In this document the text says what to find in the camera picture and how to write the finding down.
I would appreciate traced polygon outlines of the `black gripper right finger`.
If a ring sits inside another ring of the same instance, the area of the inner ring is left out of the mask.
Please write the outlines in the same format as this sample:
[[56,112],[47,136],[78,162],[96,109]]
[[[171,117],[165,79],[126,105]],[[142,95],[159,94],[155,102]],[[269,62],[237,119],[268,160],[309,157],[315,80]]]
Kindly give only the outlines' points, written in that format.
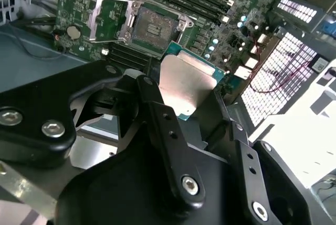
[[324,209],[274,148],[250,143],[213,90],[196,110],[206,151],[226,160],[250,224],[324,224]]

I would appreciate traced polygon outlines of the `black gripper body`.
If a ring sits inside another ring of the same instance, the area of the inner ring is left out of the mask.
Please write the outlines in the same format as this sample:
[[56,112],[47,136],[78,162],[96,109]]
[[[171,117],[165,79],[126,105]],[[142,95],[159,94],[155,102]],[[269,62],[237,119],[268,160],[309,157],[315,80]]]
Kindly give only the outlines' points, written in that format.
[[196,123],[178,126],[188,143],[186,160],[198,171],[179,176],[182,199],[173,195],[162,158],[143,127],[124,152],[70,181],[58,200],[56,224],[245,224],[228,162],[200,149]]

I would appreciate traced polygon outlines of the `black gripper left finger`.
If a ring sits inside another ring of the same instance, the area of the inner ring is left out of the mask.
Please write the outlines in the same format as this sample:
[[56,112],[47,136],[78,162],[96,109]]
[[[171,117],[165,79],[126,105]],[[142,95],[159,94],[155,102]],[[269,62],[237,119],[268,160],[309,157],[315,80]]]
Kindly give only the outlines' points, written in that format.
[[185,210],[200,208],[205,189],[174,110],[157,83],[100,60],[1,93],[1,159],[54,167],[70,152],[79,128],[103,114],[119,118],[124,157],[136,143],[151,146],[156,188]]

